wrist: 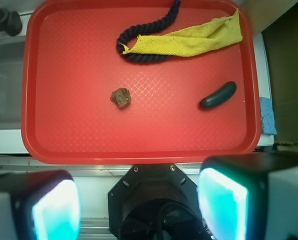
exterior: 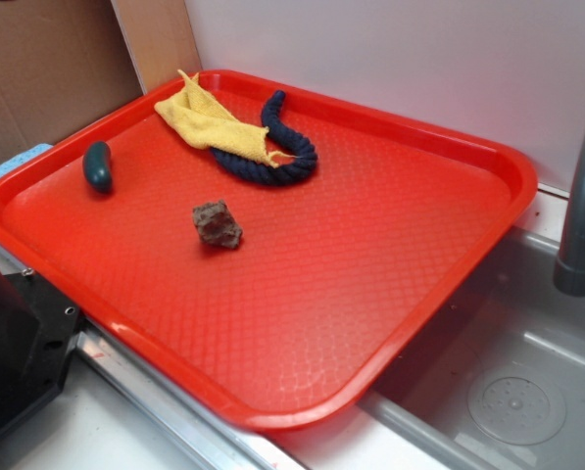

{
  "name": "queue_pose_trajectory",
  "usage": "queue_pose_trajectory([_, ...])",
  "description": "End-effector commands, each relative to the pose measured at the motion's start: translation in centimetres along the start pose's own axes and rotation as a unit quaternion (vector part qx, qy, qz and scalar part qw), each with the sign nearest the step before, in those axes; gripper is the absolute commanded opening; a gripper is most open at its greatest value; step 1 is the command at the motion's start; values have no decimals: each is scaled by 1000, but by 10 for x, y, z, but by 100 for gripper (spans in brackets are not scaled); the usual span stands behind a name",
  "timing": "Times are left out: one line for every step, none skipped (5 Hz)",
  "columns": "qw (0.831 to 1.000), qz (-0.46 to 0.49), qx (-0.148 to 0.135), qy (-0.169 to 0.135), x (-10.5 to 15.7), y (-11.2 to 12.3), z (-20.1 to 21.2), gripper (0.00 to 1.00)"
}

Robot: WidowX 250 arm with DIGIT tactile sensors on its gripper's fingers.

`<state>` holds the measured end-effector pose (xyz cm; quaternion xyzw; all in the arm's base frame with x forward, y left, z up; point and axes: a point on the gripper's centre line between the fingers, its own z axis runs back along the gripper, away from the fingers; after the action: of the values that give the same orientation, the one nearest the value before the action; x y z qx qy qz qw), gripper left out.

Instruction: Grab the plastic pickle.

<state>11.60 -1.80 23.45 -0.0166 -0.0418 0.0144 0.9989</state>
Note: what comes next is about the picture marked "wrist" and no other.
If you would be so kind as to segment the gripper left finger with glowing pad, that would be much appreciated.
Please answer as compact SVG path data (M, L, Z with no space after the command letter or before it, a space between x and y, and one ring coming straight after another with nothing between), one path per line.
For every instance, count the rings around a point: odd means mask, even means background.
M0 240L75 240L80 190L64 170L0 174Z

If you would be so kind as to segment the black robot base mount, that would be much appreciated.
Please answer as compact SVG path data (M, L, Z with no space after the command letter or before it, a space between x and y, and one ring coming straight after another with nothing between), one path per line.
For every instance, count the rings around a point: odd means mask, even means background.
M197 185L174 164L133 165L108 192L109 231L121 240L209 240Z

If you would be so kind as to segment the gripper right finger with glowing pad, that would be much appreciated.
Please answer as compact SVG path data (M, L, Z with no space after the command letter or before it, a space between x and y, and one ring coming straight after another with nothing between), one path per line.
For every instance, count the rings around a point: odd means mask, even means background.
M298 153L211 156L197 180L217 240L298 240Z

